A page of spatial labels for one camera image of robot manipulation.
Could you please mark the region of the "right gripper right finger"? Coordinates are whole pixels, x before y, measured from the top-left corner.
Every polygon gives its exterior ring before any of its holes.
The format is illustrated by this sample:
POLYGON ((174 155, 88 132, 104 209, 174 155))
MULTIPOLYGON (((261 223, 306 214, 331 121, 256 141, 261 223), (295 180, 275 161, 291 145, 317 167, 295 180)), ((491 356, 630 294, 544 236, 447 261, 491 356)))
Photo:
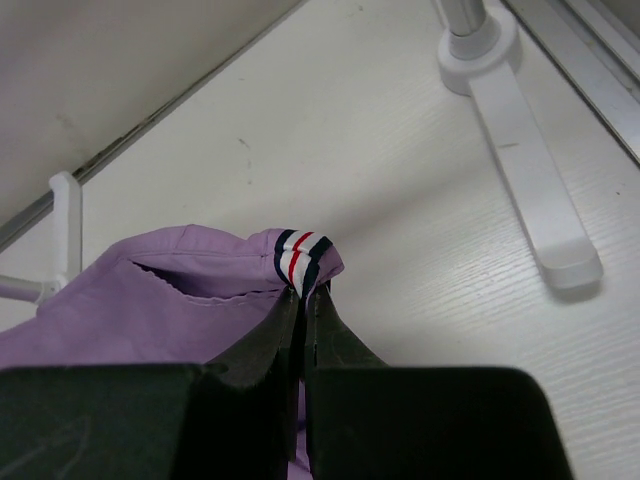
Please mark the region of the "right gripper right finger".
POLYGON ((569 479, 547 398, 509 367, 392 367, 309 304, 307 453, 317 479, 569 479))

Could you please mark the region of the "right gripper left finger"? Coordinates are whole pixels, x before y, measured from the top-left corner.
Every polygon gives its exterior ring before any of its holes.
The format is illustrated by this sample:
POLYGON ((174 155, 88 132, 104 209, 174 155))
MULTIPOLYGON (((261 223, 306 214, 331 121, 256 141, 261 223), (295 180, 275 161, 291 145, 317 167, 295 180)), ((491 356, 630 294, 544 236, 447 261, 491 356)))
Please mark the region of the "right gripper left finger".
POLYGON ((5 479, 283 479, 296 455, 285 290, 204 364, 19 368, 1 375, 5 479))

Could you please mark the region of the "purple trousers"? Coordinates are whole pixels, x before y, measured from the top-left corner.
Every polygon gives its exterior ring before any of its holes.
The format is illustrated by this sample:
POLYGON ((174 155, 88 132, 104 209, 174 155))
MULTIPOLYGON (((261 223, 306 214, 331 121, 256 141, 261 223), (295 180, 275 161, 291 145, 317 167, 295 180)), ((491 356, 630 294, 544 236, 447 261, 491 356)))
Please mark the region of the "purple trousers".
POLYGON ((285 242, 304 234, 315 244, 302 247, 296 267, 311 266, 302 275, 305 293, 343 268, 332 242, 317 233, 271 229, 241 239, 191 225, 122 240, 32 319, 2 333, 1 366, 209 361, 258 325, 283 290, 297 291, 276 260, 292 246, 285 242))

